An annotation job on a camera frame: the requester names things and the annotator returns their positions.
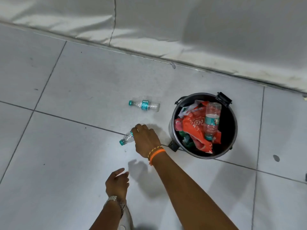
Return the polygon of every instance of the metal watch strap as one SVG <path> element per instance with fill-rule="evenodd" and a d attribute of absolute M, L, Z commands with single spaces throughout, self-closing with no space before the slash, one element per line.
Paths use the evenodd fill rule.
<path fill-rule="evenodd" d="M 110 196 L 108 198 L 108 200 L 106 201 L 105 205 L 103 206 L 103 208 L 106 206 L 108 201 L 116 201 L 118 203 L 120 209 L 122 210 L 122 213 L 121 213 L 121 216 L 120 216 L 120 218 L 122 218 L 122 215 L 124 214 L 125 204 L 121 201 L 121 199 L 118 198 L 116 195 Z"/>

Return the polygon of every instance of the clear plastic bottle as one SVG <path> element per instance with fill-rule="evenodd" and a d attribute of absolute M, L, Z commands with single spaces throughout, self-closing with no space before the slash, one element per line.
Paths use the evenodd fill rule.
<path fill-rule="evenodd" d="M 160 104 L 155 102 L 150 102 L 147 100 L 142 101 L 129 101 L 129 106 L 136 106 L 138 108 L 141 108 L 142 110 L 148 111 L 152 110 L 155 112 L 158 112 L 160 110 Z"/>
<path fill-rule="evenodd" d="M 125 144 L 131 143 L 131 142 L 133 142 L 133 141 L 134 141 L 133 133 L 132 133 L 132 131 L 130 131 L 130 132 L 128 132 L 128 133 L 124 136 L 123 139 L 121 139 L 121 140 L 119 141 L 119 143 L 120 143 L 121 145 L 125 145 Z"/>
<path fill-rule="evenodd" d="M 204 131 L 206 140 L 212 140 L 219 126 L 222 105 L 217 102 L 210 102 L 206 108 Z"/>

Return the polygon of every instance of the hand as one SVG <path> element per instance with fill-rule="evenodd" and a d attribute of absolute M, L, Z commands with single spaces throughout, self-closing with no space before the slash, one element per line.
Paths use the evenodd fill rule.
<path fill-rule="evenodd" d="M 156 147 L 161 146 L 160 140 L 153 129 L 146 125 L 137 124 L 132 128 L 135 141 L 135 150 L 142 157 L 148 158 L 148 154 Z"/>
<path fill-rule="evenodd" d="M 124 170 L 124 168 L 121 168 L 111 173 L 106 181 L 106 194 L 109 197 L 116 195 L 122 202 L 126 203 L 127 189 L 129 187 L 129 172 L 127 171 L 119 175 Z"/>

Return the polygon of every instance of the white fabric wall covering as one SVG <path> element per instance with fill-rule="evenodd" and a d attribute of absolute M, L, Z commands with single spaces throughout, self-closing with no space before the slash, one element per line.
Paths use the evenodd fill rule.
<path fill-rule="evenodd" d="M 0 0 L 0 21 L 108 45 L 114 0 Z"/>
<path fill-rule="evenodd" d="M 0 20 L 307 92 L 307 0 L 114 1 L 0 0 Z"/>

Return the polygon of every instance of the trash can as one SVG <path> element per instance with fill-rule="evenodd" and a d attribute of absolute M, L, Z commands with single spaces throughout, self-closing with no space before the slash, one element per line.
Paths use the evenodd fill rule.
<path fill-rule="evenodd" d="M 185 106 L 193 104 L 195 100 L 218 102 L 222 105 L 220 122 L 218 126 L 219 131 L 222 133 L 221 144 L 213 144 L 213 154 L 205 153 L 198 150 L 197 148 L 185 148 L 181 143 L 182 137 L 175 130 L 174 121 L 178 118 L 178 114 L 180 113 L 181 109 Z M 229 107 L 229 104 L 231 103 L 232 100 L 225 96 L 222 92 L 218 92 L 217 95 L 210 93 L 194 93 L 190 96 L 181 97 L 178 101 L 175 102 L 175 105 L 177 106 L 169 123 L 169 134 L 172 141 L 168 147 L 174 152 L 176 152 L 179 147 L 181 147 L 188 154 L 202 159 L 213 159 L 224 155 L 226 152 L 232 149 L 238 133 L 236 116 L 232 109 Z"/>

